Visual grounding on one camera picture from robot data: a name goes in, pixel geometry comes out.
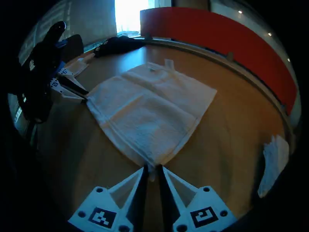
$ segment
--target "white cloth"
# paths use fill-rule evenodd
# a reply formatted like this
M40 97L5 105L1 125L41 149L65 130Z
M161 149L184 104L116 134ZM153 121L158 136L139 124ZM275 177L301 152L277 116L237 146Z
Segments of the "white cloth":
M288 163L289 144L279 135L276 138L272 136L271 143L264 144L263 154L265 157L265 170L258 188L260 198L266 196Z
M168 67L147 63L97 85L87 106L124 155L154 167L185 145L216 92Z

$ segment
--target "table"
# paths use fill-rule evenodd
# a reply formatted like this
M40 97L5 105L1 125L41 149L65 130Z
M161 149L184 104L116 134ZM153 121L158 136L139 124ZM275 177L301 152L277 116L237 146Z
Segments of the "table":
M164 65L164 59L173 60L177 71L217 89L196 131L165 167L196 187L212 186L240 218L252 207L263 175L263 144L272 135L285 138L280 113L256 87L205 58L150 45L96 58L77 80L91 90L147 61ZM139 169L109 141L86 104L55 104L38 135L45 178L67 219L95 186L109 188ZM157 178L149 181L147 192L144 230L161 231Z

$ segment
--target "window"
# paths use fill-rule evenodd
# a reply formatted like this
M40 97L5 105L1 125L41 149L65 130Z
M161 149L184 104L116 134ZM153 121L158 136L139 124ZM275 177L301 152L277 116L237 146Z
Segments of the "window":
M140 11L159 7L159 0L115 0L117 34L135 37L141 34Z

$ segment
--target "red partition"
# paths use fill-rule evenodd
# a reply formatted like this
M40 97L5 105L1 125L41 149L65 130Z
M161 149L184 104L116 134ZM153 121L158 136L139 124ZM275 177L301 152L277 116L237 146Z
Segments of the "red partition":
M234 59L255 73L275 93L290 114L296 85L277 53L261 37L225 16L181 7L141 11L141 35L172 38L234 53Z

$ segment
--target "tag label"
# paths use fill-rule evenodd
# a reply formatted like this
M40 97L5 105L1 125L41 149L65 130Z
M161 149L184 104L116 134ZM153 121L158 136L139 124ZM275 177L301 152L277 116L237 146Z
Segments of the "tag label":
M196 228L208 225L218 220L217 215L211 207L190 212L193 223Z
M113 226L115 217L115 212L103 210L96 207L90 215L88 221L110 229Z
M54 81L51 85L57 87L58 86L58 83L56 81Z
M175 68L174 68L174 61L173 60L165 59L165 67L174 71L175 70Z

